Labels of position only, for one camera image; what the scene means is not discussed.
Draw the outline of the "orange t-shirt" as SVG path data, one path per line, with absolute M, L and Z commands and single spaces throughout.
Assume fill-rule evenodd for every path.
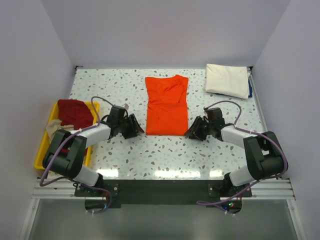
M 187 90 L 189 78 L 146 77 L 148 95 L 146 134 L 183 136 L 188 130 Z

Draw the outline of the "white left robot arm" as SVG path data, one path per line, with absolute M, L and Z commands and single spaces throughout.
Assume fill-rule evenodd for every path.
M 116 105 L 111 107 L 109 114 L 98 118 L 97 123 L 91 126 L 73 131 L 58 130 L 44 155 L 44 173 L 39 185 L 44 187 L 56 181 L 44 182 L 51 171 L 61 175 L 61 179 L 69 179 L 86 186 L 86 191 L 92 196 L 99 196 L 104 190 L 103 176 L 85 166 L 86 150 L 118 134 L 130 139 L 143 132 L 135 115 L 128 114 L 124 107 Z

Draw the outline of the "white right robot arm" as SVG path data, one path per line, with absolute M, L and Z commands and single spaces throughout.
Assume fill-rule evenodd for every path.
M 265 179 L 277 178 L 288 170 L 288 161 L 272 131 L 263 133 L 240 129 L 225 123 L 222 110 L 206 108 L 205 116 L 197 116 L 185 132 L 189 139 L 205 141 L 207 136 L 236 145 L 245 152 L 246 164 L 224 175 L 216 188 L 220 196 L 235 196 L 241 187 Z

